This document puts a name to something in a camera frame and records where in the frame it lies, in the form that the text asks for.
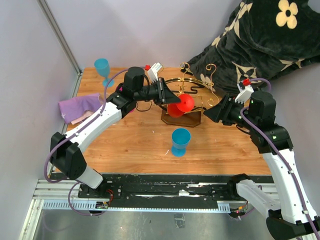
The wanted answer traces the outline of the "red wine glass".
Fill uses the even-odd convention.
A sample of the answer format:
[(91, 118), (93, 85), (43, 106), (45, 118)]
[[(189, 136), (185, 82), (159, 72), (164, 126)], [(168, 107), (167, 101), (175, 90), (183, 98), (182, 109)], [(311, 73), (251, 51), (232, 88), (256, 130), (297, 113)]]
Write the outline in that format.
[(181, 94), (178, 96), (180, 103), (172, 103), (167, 106), (167, 113), (172, 118), (179, 118), (187, 112), (190, 112), (195, 105), (194, 99), (189, 94)]

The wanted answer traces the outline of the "cyan wine glass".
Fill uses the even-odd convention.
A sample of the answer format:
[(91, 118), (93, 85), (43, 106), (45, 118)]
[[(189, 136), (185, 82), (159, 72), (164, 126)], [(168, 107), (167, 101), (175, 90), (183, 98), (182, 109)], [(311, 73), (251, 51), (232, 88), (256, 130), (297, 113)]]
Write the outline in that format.
[(105, 58), (99, 58), (94, 62), (94, 67), (97, 73), (104, 78), (102, 85), (105, 87), (109, 81), (110, 64)]
[(191, 140), (191, 133), (186, 128), (177, 128), (171, 134), (171, 153), (175, 157), (183, 157)]

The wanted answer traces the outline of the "magenta wine glass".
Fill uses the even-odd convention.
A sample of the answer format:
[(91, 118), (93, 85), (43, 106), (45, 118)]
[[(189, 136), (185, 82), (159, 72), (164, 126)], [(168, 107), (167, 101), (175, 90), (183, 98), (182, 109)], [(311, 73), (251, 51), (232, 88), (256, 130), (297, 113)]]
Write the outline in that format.
[(121, 86), (119, 92), (122, 97), (120, 109), (122, 116), (124, 117), (135, 109), (137, 102), (134, 99), (134, 92), (124, 85)]

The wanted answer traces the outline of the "purple cloth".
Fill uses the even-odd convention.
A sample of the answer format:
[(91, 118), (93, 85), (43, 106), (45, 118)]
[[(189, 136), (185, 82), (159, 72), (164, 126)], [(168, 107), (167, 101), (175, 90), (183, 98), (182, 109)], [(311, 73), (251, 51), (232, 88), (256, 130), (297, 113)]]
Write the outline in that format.
[(90, 117), (102, 106), (99, 93), (77, 96), (58, 102), (61, 117), (66, 124), (76, 124)]

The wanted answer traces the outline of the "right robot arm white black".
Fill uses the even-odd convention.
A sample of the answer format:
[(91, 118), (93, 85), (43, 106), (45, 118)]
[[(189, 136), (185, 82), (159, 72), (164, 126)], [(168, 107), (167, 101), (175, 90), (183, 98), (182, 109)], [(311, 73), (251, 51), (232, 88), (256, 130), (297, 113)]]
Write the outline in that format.
[(275, 110), (276, 101), (269, 92), (255, 91), (247, 107), (226, 95), (204, 112), (215, 123), (239, 125), (249, 131), (251, 141), (269, 167), (278, 199), (262, 191), (246, 174), (233, 176), (226, 193), (232, 200), (247, 200), (265, 218), (275, 240), (318, 240), (320, 216), (301, 182), (290, 135), (275, 123)]

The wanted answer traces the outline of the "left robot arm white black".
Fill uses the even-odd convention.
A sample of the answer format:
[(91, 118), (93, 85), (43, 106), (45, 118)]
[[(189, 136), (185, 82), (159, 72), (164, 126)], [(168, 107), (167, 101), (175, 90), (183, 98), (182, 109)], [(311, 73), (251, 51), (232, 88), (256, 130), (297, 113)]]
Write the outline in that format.
[(123, 82), (114, 93), (104, 97), (102, 106), (93, 115), (71, 131), (56, 132), (51, 137), (50, 153), (46, 158), (46, 163), (60, 170), (65, 178), (88, 186), (96, 198), (107, 193), (107, 185), (103, 176), (88, 166), (83, 156), (92, 141), (135, 109), (137, 102), (152, 101), (159, 106), (181, 101), (168, 88), (164, 78), (150, 80), (144, 67), (133, 66), (123, 73)]

